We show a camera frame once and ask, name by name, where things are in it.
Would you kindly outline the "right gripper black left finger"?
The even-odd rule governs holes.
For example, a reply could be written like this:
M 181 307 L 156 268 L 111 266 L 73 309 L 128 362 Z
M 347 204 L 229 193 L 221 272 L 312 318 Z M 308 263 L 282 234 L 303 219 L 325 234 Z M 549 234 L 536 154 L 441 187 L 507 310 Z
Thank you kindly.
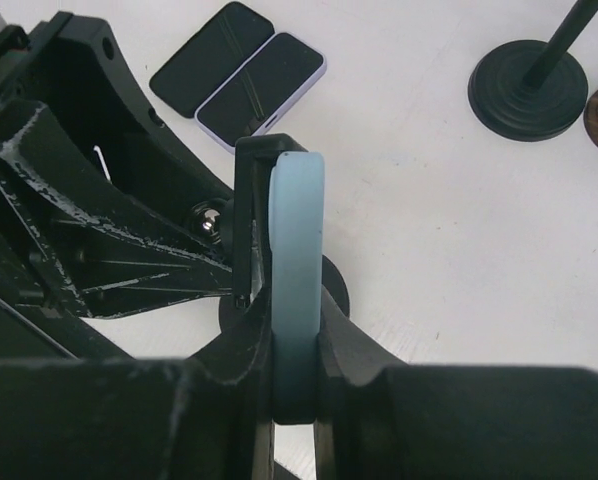
M 187 359 L 0 359 L 0 479 L 270 479 L 270 295 Z

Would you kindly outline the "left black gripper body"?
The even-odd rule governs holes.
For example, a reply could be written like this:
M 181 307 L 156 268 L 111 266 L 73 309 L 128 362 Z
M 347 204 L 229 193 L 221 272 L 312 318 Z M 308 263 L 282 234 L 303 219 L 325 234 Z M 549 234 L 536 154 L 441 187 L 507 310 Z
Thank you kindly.
M 24 76 L 34 51 L 24 30 L 0 27 L 0 309 L 39 307 L 44 286 L 31 266 L 38 253 L 25 200 L 25 183 L 11 165 L 41 104 L 25 97 Z

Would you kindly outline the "black smartphone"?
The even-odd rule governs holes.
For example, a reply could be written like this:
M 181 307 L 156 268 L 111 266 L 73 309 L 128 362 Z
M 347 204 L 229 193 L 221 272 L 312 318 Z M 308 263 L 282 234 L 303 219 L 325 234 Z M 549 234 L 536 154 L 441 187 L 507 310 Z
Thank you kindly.
M 185 118 L 275 33 L 273 23 L 238 1 L 215 13 L 152 76 L 153 93 Z

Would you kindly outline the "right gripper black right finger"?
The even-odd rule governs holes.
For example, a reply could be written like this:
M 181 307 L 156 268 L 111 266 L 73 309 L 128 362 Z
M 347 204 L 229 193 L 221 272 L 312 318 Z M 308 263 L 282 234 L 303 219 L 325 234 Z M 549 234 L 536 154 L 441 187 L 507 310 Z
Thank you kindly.
M 321 479 L 598 479 L 598 373 L 409 365 L 321 305 Z

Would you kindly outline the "black round-base phone stand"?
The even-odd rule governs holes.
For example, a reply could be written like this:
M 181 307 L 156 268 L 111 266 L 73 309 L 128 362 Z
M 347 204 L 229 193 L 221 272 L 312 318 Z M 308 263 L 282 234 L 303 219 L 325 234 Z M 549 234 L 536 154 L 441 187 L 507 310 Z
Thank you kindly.
M 538 142 L 565 132 L 588 100 L 588 80 L 568 49 L 598 12 L 598 1 L 578 1 L 549 41 L 516 40 L 486 54 L 468 86 L 470 107 L 494 133 Z

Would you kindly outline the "light blue case smartphone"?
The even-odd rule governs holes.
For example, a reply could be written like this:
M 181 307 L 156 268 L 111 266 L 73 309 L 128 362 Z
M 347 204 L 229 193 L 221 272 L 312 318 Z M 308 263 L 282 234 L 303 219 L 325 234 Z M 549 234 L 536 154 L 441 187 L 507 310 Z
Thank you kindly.
M 284 152 L 270 178 L 273 419 L 314 421 L 321 322 L 325 165 L 315 152 Z

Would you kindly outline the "lavender case smartphone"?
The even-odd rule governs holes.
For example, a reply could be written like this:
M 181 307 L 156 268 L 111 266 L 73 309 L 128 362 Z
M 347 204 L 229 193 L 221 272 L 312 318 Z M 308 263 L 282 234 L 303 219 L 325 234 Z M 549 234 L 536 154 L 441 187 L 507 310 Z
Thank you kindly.
M 267 133 L 325 74 L 325 56 L 287 32 L 273 35 L 202 102 L 195 120 L 227 151 Z

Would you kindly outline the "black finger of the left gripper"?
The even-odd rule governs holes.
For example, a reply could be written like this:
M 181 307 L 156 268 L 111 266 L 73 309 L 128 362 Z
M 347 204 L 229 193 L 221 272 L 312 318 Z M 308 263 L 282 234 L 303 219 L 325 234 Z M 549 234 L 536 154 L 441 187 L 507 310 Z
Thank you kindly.
M 45 103 L 83 154 L 101 149 L 117 190 L 204 238 L 232 239 L 232 189 L 161 119 L 106 20 L 59 11 L 29 38 L 26 98 Z
M 42 103 L 11 165 L 40 251 L 45 315 L 114 319 L 231 293 L 217 241 L 148 210 L 111 183 L 100 148 L 83 154 Z

